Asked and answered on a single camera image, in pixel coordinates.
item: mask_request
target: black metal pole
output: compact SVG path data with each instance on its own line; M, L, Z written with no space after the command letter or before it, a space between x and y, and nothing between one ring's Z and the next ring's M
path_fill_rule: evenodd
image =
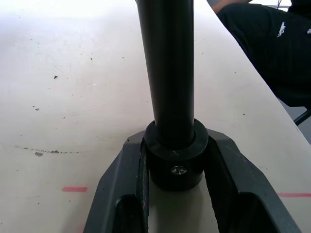
M156 136L171 149L194 139L193 0L137 0Z

